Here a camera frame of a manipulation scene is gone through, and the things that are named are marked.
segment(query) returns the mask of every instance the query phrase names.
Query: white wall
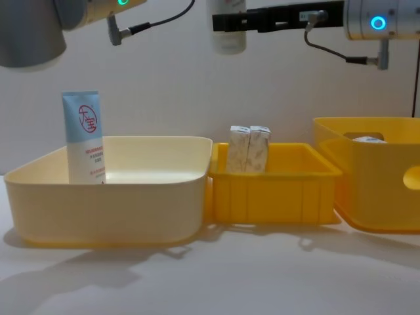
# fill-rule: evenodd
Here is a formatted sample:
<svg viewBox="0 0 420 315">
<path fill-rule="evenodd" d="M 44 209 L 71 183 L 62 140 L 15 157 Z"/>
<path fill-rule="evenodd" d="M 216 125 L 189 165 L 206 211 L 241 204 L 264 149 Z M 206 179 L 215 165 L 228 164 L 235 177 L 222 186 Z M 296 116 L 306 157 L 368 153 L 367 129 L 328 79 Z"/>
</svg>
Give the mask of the white wall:
<svg viewBox="0 0 420 315">
<path fill-rule="evenodd" d="M 120 14 L 121 27 L 153 22 L 189 0 L 149 0 Z M 248 7 L 289 1 L 249 0 Z M 105 135 L 198 135 L 226 140 L 233 124 L 262 124 L 276 141 L 310 141 L 316 116 L 410 116 L 417 42 L 391 44 L 387 72 L 351 66 L 307 47 L 303 31 L 249 33 L 234 57 L 211 51 L 205 1 L 166 26 L 113 48 L 105 21 L 66 35 L 68 50 L 43 72 L 0 69 L 0 173 L 65 145 L 63 90 L 98 89 Z M 343 29 L 311 40 L 349 55 L 377 43 L 347 41 Z"/>
</svg>

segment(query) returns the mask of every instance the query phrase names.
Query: white bottle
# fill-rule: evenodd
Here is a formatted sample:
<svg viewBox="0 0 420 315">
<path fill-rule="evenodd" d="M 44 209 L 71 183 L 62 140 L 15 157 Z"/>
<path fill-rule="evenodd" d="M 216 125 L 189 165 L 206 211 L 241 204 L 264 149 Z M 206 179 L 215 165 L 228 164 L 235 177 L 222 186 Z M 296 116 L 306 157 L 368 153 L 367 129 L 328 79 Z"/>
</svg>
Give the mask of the white bottle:
<svg viewBox="0 0 420 315">
<path fill-rule="evenodd" d="M 212 33 L 213 49 L 219 54 L 240 54 L 247 46 L 247 38 L 244 31 L 226 33 L 213 31 L 214 14 L 245 13 L 247 10 L 245 0 L 207 0 L 207 15 L 209 27 Z"/>
</svg>

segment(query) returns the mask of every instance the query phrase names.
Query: plastic container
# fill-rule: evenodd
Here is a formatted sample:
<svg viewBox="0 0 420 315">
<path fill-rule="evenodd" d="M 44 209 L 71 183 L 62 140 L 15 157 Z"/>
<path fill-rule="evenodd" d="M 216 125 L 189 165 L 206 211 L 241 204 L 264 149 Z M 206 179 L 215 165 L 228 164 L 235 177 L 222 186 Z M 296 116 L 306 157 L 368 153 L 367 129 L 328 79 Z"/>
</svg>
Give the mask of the plastic container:
<svg viewBox="0 0 420 315">
<path fill-rule="evenodd" d="M 369 232 L 420 232 L 420 119 L 318 118 L 318 150 L 344 173 L 335 208 Z M 370 136 L 388 142 L 355 142 Z"/>
<path fill-rule="evenodd" d="M 334 180 L 341 172 L 308 144 L 271 144 L 266 173 L 225 172 L 227 144 L 215 144 L 215 220 L 235 224 L 333 223 Z"/>
<path fill-rule="evenodd" d="M 107 184 L 68 184 L 66 149 L 6 175 L 18 233 L 42 246 L 175 243 L 203 218 L 212 141 L 105 137 Z"/>
</svg>

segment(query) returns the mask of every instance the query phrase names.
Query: black cable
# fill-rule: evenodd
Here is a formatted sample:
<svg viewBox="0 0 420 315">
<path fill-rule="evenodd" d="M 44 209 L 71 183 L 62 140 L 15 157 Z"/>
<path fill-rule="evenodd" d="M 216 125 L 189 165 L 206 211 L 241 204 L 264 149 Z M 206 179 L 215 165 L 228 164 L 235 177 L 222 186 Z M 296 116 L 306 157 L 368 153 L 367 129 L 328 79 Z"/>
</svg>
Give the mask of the black cable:
<svg viewBox="0 0 420 315">
<path fill-rule="evenodd" d="M 196 0 L 191 0 L 190 4 L 181 12 L 178 13 L 177 15 L 174 15 L 170 18 L 167 18 L 165 20 L 159 21 L 159 22 L 154 22 L 154 23 L 143 23 L 143 24 L 139 24 L 136 26 L 131 26 L 129 28 L 131 35 L 137 34 L 139 32 L 142 32 L 144 30 L 147 30 L 148 28 L 153 28 L 154 26 L 159 26 L 162 24 L 166 24 L 166 23 L 170 23 L 178 18 L 180 18 L 181 16 L 184 16 L 189 10 L 191 10 L 191 8 L 194 6 L 194 4 L 196 3 Z"/>
<path fill-rule="evenodd" d="M 308 39 L 308 32 L 307 31 L 304 32 L 304 42 L 310 47 L 320 49 L 321 51 L 325 51 L 327 53 L 334 54 L 335 56 L 338 56 L 338 57 L 346 60 L 346 62 L 348 64 L 363 64 L 363 65 L 368 64 L 368 60 L 369 60 L 368 57 L 347 57 L 347 56 L 345 56 L 345 55 L 343 55 L 343 54 L 341 54 L 337 51 L 333 51 L 332 49 L 329 49 L 329 48 L 326 48 L 326 47 L 323 47 L 323 46 L 319 46 L 319 45 L 316 45 L 316 44 L 312 44 Z"/>
</svg>

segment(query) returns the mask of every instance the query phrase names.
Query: yellow plastic crate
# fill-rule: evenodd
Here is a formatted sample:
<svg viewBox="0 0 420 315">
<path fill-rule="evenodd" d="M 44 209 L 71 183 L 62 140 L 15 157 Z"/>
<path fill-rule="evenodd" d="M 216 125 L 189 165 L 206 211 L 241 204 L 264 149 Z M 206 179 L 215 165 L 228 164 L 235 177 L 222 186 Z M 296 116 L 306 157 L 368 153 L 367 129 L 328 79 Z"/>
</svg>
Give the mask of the yellow plastic crate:
<svg viewBox="0 0 420 315">
<path fill-rule="evenodd" d="M 344 173 L 335 208 L 369 232 L 420 232 L 420 119 L 334 117 L 314 120 L 317 149 Z M 363 136 L 388 144 L 355 142 Z"/>
<path fill-rule="evenodd" d="M 308 144 L 271 144 L 266 173 L 225 173 L 228 144 L 215 144 L 213 215 L 230 224 L 329 224 L 341 175 Z"/>
</svg>

